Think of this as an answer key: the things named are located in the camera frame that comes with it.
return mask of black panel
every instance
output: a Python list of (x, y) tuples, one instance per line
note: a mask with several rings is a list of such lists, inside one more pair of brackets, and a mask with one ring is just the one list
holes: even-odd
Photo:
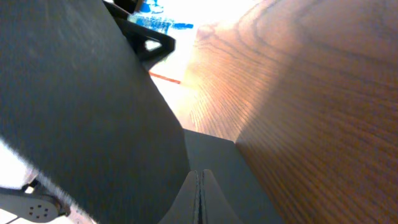
[(101, 223), (156, 223), (183, 133), (100, 0), (2, 1), (0, 135)]

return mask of wood grain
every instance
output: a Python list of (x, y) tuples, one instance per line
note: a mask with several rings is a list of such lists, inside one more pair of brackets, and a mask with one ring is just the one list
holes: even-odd
[(398, 221), (397, 10), (261, 1), (199, 28), (193, 129), (236, 141), (287, 223)]

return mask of wooden table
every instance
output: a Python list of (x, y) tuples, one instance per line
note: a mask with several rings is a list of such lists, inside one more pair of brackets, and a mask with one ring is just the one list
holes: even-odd
[(397, 9), (261, 1), (201, 26), (183, 126), (236, 141), (287, 223), (396, 222)]

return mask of brown wooden surface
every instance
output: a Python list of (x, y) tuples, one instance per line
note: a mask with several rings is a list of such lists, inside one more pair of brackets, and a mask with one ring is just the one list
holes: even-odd
[(263, 1), (199, 28), (190, 129), (236, 141), (287, 223), (398, 221), (397, 11)]

